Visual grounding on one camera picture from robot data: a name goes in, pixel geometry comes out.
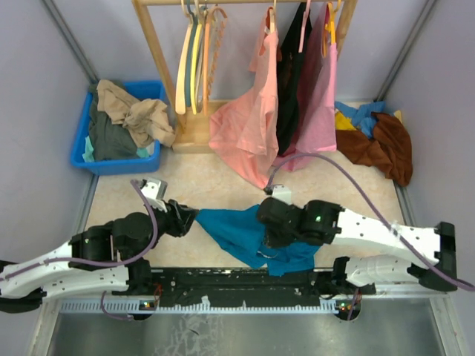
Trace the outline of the teal blue t shirt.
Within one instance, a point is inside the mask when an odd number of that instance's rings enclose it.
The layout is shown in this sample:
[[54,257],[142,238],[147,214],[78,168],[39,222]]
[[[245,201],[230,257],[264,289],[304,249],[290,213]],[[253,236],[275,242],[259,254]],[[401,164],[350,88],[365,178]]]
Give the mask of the teal blue t shirt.
[[[224,251],[251,268],[266,266],[273,277],[314,269],[318,247],[306,243],[293,243],[283,248],[267,247],[264,244],[265,227],[257,220],[257,211],[257,205],[242,211],[202,209],[195,220]],[[278,256],[270,260],[257,251]]]

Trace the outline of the cream plastic hanger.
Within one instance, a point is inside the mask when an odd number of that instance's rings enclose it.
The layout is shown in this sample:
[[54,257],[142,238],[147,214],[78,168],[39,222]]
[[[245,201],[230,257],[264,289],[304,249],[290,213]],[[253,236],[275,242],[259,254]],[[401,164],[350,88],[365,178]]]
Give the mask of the cream plastic hanger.
[[262,257],[264,257],[264,258],[266,258],[266,259],[270,259],[270,260],[273,260],[273,259],[275,259],[275,258],[278,256],[278,254],[273,254],[273,255],[271,255],[271,254],[265,254],[265,253],[263,253],[262,251],[257,251],[257,253],[258,253],[260,256],[262,256]]

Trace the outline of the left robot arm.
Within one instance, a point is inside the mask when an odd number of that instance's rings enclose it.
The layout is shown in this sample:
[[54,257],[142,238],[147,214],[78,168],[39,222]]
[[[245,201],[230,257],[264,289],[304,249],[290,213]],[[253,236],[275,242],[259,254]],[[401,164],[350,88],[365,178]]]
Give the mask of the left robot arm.
[[96,225],[52,252],[26,263],[1,262],[1,311],[30,312],[66,295],[150,294],[154,275],[144,257],[164,234],[183,237],[198,211],[174,200],[146,213]]

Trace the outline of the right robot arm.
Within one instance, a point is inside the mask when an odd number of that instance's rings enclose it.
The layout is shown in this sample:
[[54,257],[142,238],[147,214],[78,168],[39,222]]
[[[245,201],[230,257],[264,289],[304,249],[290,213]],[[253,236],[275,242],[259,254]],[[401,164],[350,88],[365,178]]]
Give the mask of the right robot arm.
[[377,250],[371,257],[338,257],[333,263],[332,287],[346,294],[355,287],[376,283],[418,283],[433,291],[458,288],[454,226],[435,228],[386,226],[341,205],[311,200],[304,207],[274,197],[258,207],[257,220],[265,227],[268,246],[293,243],[313,246],[345,245]]

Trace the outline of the beige t shirt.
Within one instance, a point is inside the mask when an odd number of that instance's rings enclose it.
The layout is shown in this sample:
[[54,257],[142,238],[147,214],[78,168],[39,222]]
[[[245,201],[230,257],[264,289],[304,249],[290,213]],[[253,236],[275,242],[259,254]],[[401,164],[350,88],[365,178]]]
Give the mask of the beige t shirt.
[[138,148],[146,148],[154,140],[171,147],[176,133],[171,126],[167,107],[160,99],[138,100],[125,89],[107,79],[96,87],[97,110],[106,112],[113,125],[126,129]]

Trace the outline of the dark grey t shirt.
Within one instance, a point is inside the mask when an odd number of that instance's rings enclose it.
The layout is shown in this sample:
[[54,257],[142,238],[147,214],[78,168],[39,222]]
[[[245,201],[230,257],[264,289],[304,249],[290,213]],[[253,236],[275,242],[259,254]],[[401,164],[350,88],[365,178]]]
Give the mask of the dark grey t shirt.
[[138,159],[138,147],[127,129],[112,123],[104,111],[98,110],[99,97],[92,93],[89,109],[89,138],[93,148],[95,161]]

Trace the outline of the black t shirt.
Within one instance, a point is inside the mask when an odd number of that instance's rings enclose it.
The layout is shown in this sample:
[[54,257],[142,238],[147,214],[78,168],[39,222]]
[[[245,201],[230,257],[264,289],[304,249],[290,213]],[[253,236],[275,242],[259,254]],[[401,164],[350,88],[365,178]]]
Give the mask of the black t shirt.
[[278,139],[278,156],[283,156],[289,148],[292,136],[299,123],[297,89],[307,49],[306,42],[312,31],[310,20],[307,19],[304,32],[304,49],[299,53],[301,27],[305,12],[306,5],[300,3],[281,44],[281,60],[278,61],[277,65],[278,120],[276,134]]

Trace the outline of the orange plastic hanger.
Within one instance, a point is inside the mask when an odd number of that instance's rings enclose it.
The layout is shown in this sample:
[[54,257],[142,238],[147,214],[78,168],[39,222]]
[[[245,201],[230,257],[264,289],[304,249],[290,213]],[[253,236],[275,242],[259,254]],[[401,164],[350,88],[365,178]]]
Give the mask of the orange plastic hanger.
[[206,89],[206,80],[207,80],[207,65],[209,63],[209,34],[210,34],[210,25],[213,19],[219,17],[225,18],[227,20],[226,11],[219,5],[212,7],[206,17],[205,23],[205,41],[204,41],[204,57],[203,57],[203,114],[207,115],[209,113],[209,100],[207,98],[207,89]]

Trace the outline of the beige hanger with shirt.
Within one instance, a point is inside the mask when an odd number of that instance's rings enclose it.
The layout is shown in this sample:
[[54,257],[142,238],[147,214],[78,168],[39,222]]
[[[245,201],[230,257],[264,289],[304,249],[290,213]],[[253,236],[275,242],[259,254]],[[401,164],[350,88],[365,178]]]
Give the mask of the beige hanger with shirt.
[[272,1],[272,6],[268,7],[266,11],[266,29],[265,34],[270,35],[277,30],[277,11],[276,11],[277,1]]

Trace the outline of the brown t shirt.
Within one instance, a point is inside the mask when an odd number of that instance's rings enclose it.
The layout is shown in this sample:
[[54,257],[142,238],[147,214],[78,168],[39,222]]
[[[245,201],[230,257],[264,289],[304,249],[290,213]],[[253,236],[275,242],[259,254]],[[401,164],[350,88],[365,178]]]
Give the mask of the brown t shirt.
[[337,149],[355,165],[379,169],[401,187],[413,176],[412,143],[403,124],[387,113],[375,113],[373,137],[361,131],[337,130]]

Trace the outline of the pink hanger with shirt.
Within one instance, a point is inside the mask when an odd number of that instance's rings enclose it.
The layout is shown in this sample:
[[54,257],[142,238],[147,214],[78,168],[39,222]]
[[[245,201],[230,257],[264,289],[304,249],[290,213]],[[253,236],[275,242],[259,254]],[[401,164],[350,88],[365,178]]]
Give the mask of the pink hanger with shirt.
[[305,10],[302,16],[302,23],[301,23],[301,32],[300,32],[300,41],[298,46],[298,53],[302,53],[304,50],[304,42],[305,42],[305,33],[306,33],[306,26],[307,20],[309,18],[310,7],[311,7],[311,0],[306,0]]

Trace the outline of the yellow hanger with shirt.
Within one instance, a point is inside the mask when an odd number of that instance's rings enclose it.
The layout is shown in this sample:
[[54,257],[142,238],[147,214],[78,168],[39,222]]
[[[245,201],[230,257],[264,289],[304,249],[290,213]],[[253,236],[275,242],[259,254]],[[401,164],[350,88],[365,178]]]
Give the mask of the yellow hanger with shirt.
[[330,47],[337,45],[336,35],[336,16],[341,7],[342,0],[337,1],[337,5],[334,6],[332,1],[328,1],[324,8],[324,22],[321,39],[321,55],[326,57],[330,51]]

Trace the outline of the mint green cloth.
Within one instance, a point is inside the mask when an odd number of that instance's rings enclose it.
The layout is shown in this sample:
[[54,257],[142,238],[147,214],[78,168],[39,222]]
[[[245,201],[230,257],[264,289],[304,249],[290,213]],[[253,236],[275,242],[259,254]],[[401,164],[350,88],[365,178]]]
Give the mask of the mint green cloth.
[[[148,158],[154,153],[155,144],[152,142],[146,148],[138,148],[136,152],[137,158]],[[85,152],[82,154],[82,158],[85,162],[94,162],[94,147],[91,144],[89,136],[85,137]]]

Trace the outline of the yellow cloth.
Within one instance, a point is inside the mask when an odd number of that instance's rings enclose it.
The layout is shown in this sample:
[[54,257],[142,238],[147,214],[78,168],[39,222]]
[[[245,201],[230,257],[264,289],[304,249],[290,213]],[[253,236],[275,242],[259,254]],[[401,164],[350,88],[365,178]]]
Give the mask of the yellow cloth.
[[[400,122],[402,120],[402,112],[395,111],[393,116],[396,117]],[[352,123],[350,118],[343,115],[340,111],[335,112],[335,129],[340,131],[356,131],[360,130],[360,128],[355,127]]]

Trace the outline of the light blue cloth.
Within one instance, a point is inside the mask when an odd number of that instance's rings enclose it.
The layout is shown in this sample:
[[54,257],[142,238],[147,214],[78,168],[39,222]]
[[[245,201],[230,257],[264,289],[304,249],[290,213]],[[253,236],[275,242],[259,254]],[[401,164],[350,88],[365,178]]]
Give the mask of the light blue cloth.
[[359,108],[335,102],[335,108],[350,120],[354,128],[360,130],[368,139],[372,139],[373,129],[378,121],[373,113],[383,113],[385,101],[363,104]]

